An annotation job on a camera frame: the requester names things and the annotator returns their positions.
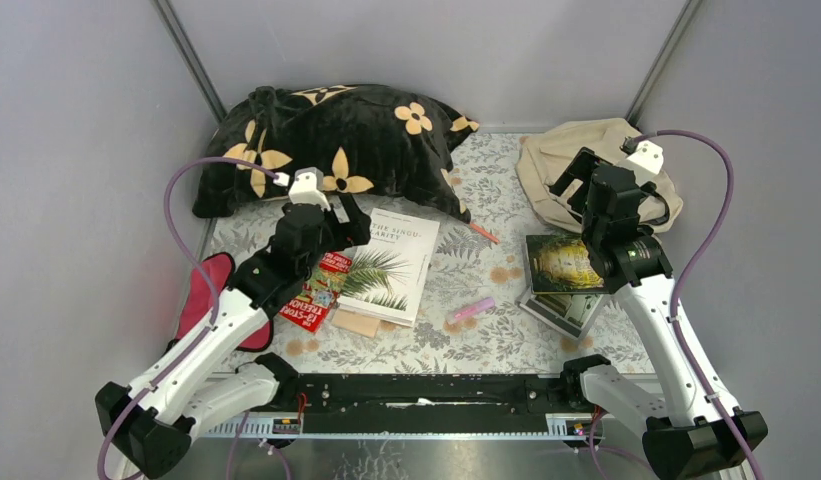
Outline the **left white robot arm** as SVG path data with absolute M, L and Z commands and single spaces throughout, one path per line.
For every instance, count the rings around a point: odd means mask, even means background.
M 295 401 L 293 380 L 257 365 L 198 394 L 231 352 L 273 322 L 295 299 L 330 252 L 370 240 L 370 217 L 353 195 L 333 206 L 287 203 L 268 245 L 236 268 L 224 289 L 210 289 L 204 317 L 171 350 L 128 385 L 108 382 L 95 395 L 104 441 L 97 475 L 107 478 L 106 457 L 115 447 L 135 468 L 135 478 L 158 479 L 185 456 L 196 437 L 241 411 L 266 404 L 282 411 Z

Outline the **green forest cover book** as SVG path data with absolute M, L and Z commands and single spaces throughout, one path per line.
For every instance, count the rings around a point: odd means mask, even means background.
M 534 294 L 605 294 L 581 237 L 562 231 L 525 236 L 529 284 Z

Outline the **white palm leaf book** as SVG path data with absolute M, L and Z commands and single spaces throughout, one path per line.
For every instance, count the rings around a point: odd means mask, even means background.
M 412 327 L 439 232 L 437 221 L 375 208 L 370 240 L 356 248 L 341 309 Z

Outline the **grey photo cover book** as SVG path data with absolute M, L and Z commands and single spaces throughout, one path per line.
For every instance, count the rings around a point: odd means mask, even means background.
M 526 290 L 516 305 L 576 343 L 582 342 L 610 297 L 601 294 L 534 294 Z

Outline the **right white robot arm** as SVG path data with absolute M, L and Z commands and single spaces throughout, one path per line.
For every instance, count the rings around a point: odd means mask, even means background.
M 612 164 L 583 147 L 551 186 L 580 186 L 568 203 L 581 217 L 593 270 L 634 324 L 663 396 L 624 377 L 592 355 L 565 363 L 561 402 L 612 415 L 639 436 L 660 479 L 689 479 L 747 464 L 762 476 L 753 451 L 768 434 L 761 413 L 744 410 L 710 364 L 679 299 L 681 283 L 651 229 L 641 224 L 644 185 L 661 169 L 656 145 L 643 141 Z

